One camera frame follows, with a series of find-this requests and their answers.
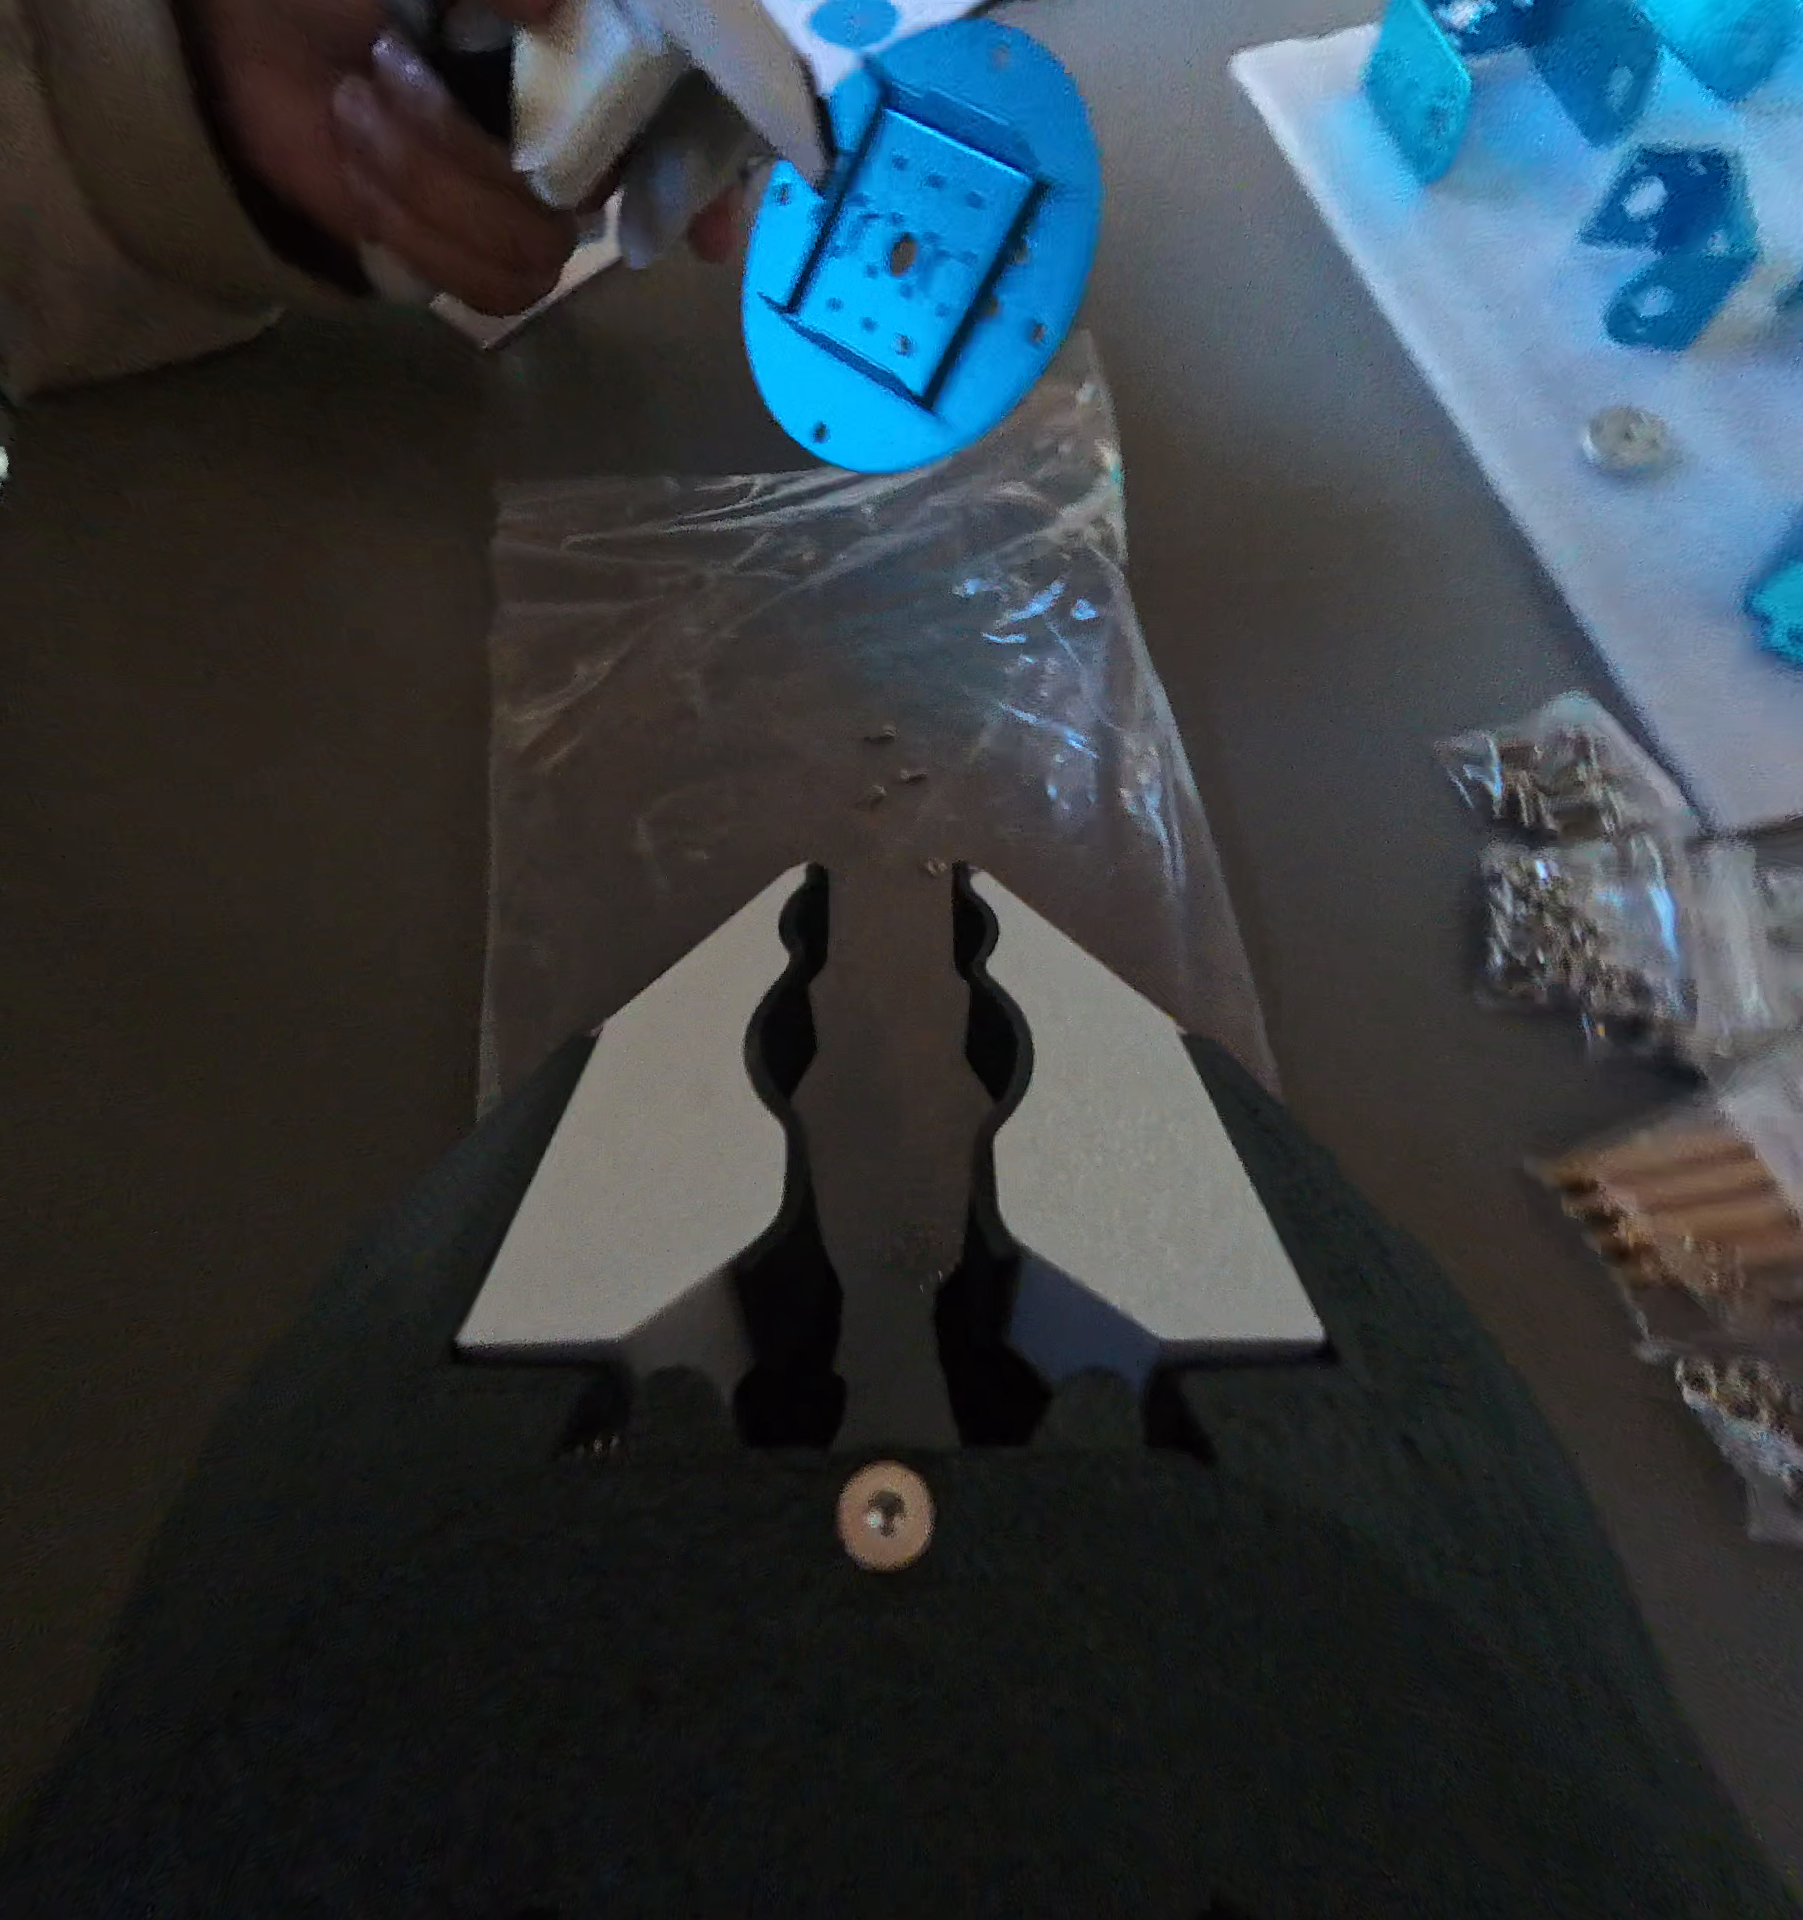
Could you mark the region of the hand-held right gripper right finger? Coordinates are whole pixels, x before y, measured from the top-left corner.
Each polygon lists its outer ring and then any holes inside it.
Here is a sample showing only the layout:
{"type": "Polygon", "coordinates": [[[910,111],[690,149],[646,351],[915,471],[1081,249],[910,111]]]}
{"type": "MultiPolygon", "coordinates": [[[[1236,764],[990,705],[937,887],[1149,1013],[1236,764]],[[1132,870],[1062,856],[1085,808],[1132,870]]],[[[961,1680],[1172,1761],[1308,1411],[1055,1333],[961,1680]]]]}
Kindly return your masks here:
{"type": "Polygon", "coordinates": [[[1033,1372],[1314,1358],[1328,1333],[1183,1025],[996,876],[951,882],[973,1222],[1033,1372]]]}

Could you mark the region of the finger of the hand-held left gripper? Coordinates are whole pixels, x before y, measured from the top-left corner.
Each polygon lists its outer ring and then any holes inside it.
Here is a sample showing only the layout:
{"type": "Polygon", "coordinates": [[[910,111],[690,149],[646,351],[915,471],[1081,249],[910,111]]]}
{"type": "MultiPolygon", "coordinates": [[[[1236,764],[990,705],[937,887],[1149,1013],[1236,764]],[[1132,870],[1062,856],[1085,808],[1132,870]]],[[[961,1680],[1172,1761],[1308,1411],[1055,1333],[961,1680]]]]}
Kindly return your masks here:
{"type": "Polygon", "coordinates": [[[765,1],[646,1],[673,80],[641,129],[641,188],[714,191],[748,155],[812,188],[833,171],[816,80],[765,1]]]}

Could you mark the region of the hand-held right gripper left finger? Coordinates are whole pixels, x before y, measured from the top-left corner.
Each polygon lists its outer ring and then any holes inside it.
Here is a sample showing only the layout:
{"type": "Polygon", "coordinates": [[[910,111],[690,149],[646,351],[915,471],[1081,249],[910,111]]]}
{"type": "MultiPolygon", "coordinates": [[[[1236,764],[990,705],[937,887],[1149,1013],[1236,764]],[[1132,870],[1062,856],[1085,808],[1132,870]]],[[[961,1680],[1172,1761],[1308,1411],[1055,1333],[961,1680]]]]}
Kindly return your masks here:
{"type": "Polygon", "coordinates": [[[585,1035],[457,1355],[829,1372],[838,1276],[795,1111],[828,878],[779,872],[585,1035]]]}

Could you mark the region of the small screws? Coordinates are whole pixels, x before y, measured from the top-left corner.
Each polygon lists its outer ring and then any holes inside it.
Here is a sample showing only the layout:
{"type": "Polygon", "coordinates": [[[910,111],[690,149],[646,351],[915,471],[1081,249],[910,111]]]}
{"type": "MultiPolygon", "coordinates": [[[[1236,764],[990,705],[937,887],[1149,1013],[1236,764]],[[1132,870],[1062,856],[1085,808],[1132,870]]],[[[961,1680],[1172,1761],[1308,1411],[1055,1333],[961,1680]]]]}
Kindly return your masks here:
{"type": "Polygon", "coordinates": [[[936,757],[899,721],[855,725],[848,796],[855,856],[893,872],[950,876],[956,858],[937,809],[940,785],[936,757]]]}

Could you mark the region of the grey desk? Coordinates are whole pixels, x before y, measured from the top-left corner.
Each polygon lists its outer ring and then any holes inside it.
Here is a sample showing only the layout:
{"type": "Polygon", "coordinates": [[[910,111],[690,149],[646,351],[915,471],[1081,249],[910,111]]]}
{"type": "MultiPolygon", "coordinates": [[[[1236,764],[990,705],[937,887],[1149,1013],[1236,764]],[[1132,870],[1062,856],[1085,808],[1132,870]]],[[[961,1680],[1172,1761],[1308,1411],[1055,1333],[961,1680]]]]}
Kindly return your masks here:
{"type": "Polygon", "coordinates": [[[367,1573],[242,1650],[182,1913],[1655,1917],[1803,1899],[1803,1553],[1515,1168],[1655,1092],[1461,983],[1425,738],[1536,695],[1564,620],[1224,73],[1273,7],[1027,21],[1106,138],[1092,330],[1128,576],[1222,836],[1300,1220],[1370,1333],[1203,1372],[1178,1445],[929,1462],[950,1523],[852,1573],[806,1456],[681,1392],[600,1462],[420,1493],[440,1421],[354,1380],[471,1244],[489,465],[787,462],[700,269],[481,373],[293,326],[34,411],[0,531],[0,1835],[88,1707],[155,1520],[178,1650],[370,1516],[367,1573]]]}

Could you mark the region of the person's left hand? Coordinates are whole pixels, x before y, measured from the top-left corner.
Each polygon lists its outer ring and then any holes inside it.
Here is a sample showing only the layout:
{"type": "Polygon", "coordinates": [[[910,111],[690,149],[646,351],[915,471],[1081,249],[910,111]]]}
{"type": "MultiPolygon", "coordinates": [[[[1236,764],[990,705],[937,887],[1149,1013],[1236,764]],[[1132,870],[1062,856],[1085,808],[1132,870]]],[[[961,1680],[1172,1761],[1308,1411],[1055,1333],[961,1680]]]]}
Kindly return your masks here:
{"type": "Polygon", "coordinates": [[[388,1],[172,1],[235,196],[296,269],[367,293],[377,246],[481,314],[552,294],[576,215],[455,104],[388,1]]]}

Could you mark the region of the white instruction booklet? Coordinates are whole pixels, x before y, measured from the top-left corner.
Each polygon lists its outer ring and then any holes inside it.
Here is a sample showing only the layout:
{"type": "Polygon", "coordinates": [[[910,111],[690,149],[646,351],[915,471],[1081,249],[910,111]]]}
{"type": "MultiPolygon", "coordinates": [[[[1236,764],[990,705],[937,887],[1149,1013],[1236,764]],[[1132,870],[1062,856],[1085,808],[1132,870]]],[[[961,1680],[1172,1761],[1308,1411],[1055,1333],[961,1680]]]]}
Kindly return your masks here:
{"type": "MultiPolygon", "coordinates": [[[[768,1],[774,20],[787,30],[805,55],[818,104],[825,95],[869,54],[919,26],[927,26],[940,7],[936,1],[768,1]]],[[[491,1],[407,1],[403,30],[432,64],[451,98],[489,135],[506,141],[512,155],[512,41],[518,30],[491,1]]],[[[775,155],[757,155],[748,171],[775,155]]],[[[477,346],[496,346],[528,319],[562,302],[585,277],[624,263],[610,230],[597,238],[576,230],[576,246],[562,267],[552,294],[514,314],[481,314],[445,293],[411,290],[444,323],[477,346]]]]}

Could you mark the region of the pile of screw bags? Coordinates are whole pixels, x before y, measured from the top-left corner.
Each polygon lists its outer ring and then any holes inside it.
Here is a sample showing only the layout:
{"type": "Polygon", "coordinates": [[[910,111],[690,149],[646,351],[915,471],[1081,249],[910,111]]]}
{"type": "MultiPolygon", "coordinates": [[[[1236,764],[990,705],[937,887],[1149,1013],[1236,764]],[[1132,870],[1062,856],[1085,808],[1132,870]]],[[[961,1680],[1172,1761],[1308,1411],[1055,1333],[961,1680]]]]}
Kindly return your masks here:
{"type": "Polygon", "coordinates": [[[1803,1549],[1803,868],[1704,833],[1583,694],[1436,759],[1502,829],[1476,863],[1482,991],[1692,1081],[1529,1176],[1742,1482],[1748,1533],[1803,1549]]]}

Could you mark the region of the clear plastic bag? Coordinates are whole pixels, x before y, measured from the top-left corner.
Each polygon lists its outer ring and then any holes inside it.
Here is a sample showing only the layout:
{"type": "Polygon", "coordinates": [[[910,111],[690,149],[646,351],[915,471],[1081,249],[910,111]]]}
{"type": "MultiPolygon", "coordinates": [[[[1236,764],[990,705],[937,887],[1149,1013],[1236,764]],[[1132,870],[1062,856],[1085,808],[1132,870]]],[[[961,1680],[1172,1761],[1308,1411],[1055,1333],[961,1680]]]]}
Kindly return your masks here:
{"type": "Polygon", "coordinates": [[[504,489],[477,1104],[775,872],[889,872],[848,823],[851,731],[876,718],[936,757],[956,863],[1276,1092],[1125,505],[1085,330],[936,465],[504,489]]]}

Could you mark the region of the white foam tray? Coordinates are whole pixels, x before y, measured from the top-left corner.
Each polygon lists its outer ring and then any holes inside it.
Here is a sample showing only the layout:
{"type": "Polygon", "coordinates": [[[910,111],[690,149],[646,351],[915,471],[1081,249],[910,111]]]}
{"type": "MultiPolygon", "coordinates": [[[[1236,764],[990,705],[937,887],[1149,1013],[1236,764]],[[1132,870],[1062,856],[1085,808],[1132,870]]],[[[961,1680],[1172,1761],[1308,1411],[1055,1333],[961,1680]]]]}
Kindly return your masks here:
{"type": "Polygon", "coordinates": [[[1803,819],[1803,671],[1742,610],[1803,503],[1803,313],[1771,306],[1803,267],[1803,17],[1746,104],[1665,58],[1634,132],[1718,144],[1748,172],[1759,259],[1682,351],[1603,334],[1633,267],[1579,230],[1625,149],[1590,147],[1526,58],[1490,58],[1458,158],[1415,185],[1362,98],[1372,37],[1261,41],[1230,75],[1697,809],[1803,819]],[[1671,427],[1665,468],[1587,462],[1607,404],[1671,427]]]}

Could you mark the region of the small blue angled bracket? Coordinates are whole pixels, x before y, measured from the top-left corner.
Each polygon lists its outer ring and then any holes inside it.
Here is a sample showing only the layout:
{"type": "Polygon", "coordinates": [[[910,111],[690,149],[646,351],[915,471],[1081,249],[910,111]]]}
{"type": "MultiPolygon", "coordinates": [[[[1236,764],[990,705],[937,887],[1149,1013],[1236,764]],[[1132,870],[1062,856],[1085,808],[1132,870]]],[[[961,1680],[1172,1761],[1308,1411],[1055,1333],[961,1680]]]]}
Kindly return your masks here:
{"type": "Polygon", "coordinates": [[[1643,252],[1607,302],[1603,334],[1630,350],[1689,350],[1759,259],[1739,155],[1721,147],[1634,144],[1579,242],[1643,252]]]}

